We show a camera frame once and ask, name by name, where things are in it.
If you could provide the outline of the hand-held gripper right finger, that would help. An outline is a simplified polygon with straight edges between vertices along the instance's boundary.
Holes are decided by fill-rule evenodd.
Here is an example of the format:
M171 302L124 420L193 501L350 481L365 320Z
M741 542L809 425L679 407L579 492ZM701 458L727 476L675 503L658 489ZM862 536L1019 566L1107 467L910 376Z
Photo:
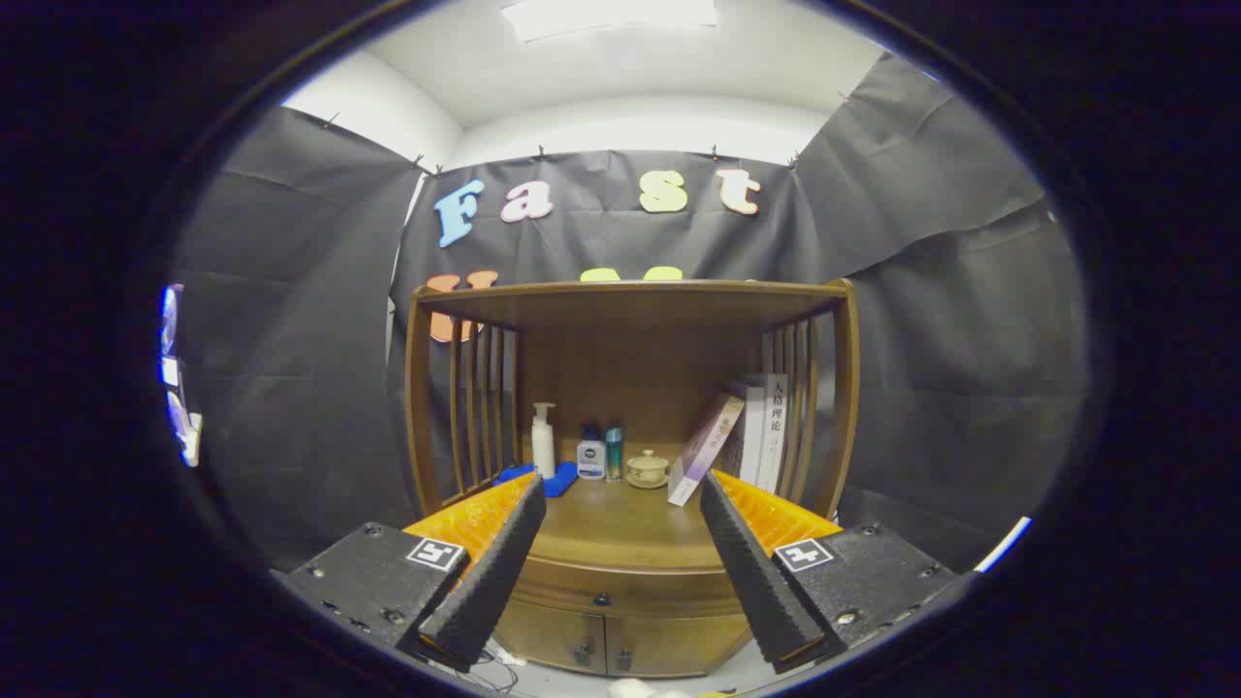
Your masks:
M891 527L838 527L710 471L700 510L763 658L776 672L829 661L958 602L959 574Z

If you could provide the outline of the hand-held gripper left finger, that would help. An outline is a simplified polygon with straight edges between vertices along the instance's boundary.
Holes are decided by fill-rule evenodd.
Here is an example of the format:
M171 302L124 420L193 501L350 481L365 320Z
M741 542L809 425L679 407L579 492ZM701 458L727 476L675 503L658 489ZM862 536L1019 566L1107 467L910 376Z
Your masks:
M470 669L484 653L547 510L530 472L410 527L367 522L276 582L370 645Z

